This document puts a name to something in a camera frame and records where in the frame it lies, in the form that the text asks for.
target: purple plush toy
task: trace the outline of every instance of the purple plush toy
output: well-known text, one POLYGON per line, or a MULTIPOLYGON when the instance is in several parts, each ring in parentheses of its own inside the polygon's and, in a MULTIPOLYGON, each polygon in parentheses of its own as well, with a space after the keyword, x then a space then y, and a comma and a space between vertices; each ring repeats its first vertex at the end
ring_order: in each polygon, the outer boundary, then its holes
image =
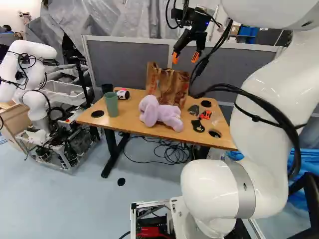
POLYGON ((177 106, 160 106, 156 97, 153 95, 145 96, 140 104, 140 121, 147 127, 152 127, 157 121, 171 126, 176 132, 183 131, 184 125, 180 120, 180 109, 177 106))

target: green cup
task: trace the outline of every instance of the green cup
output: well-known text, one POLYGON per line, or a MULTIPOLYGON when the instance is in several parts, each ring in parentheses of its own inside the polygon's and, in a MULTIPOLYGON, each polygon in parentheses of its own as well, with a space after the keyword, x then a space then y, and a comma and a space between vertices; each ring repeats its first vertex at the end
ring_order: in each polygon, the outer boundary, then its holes
POLYGON ((104 100, 108 108, 109 117, 118 116, 118 95, 115 92, 107 92, 104 94, 104 100))

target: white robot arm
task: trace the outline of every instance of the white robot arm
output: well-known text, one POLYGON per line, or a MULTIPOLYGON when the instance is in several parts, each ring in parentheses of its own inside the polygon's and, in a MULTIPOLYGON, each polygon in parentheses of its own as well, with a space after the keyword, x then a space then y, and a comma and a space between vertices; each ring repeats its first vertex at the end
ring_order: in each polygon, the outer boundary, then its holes
MULTIPOLYGON (((237 22, 294 30, 284 53, 253 73, 242 89, 276 106, 294 125, 306 123, 319 102, 319 1, 222 0, 222 5, 237 22)), ((236 104, 276 122, 248 98, 238 96, 236 104)), ((263 218, 280 212, 288 198, 287 160, 292 144, 285 131, 253 122, 236 108, 230 130, 245 155, 243 160, 196 160, 181 175, 185 204, 211 238, 228 234, 235 218, 263 218)))
MULTIPOLYGON (((54 59, 57 52, 54 48, 24 40, 17 40, 10 46, 8 53, 0 65, 0 102, 13 99, 16 103, 27 105, 30 110, 28 117, 35 124, 47 116, 45 110, 46 99, 36 89, 44 79, 44 65, 39 58, 54 59), (19 69, 18 61, 22 54, 30 56, 30 68, 24 69, 26 75, 19 82, 15 75, 19 69)), ((48 132, 48 128, 39 126, 48 132)))

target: brown paper bag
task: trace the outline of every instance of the brown paper bag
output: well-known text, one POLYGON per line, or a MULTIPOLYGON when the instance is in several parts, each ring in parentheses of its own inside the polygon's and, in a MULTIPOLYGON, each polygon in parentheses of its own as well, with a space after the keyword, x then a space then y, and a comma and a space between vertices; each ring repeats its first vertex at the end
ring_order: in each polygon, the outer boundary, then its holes
POLYGON ((160 105, 182 109, 188 95, 189 78, 188 72, 161 69, 155 62, 148 62, 146 95, 156 96, 160 105))

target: black table frame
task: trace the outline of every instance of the black table frame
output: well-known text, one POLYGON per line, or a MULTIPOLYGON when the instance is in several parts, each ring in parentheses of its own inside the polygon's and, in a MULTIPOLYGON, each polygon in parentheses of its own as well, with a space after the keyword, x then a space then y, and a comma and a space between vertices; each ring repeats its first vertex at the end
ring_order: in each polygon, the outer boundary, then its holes
MULTIPOLYGON (((104 129, 105 133, 105 138, 106 142, 108 144, 109 152, 110 152, 110 158, 107 161, 102 173, 101 177, 102 178, 107 178, 113 167, 115 166, 122 150, 124 150, 127 142, 130 139, 130 133, 123 133, 123 137, 119 144, 116 144, 116 139, 115 139, 115 132, 112 129, 104 129)), ((210 147, 205 147, 201 146, 199 150, 194 150, 195 158, 200 159, 200 158, 207 158, 208 152, 209 152, 210 147)))

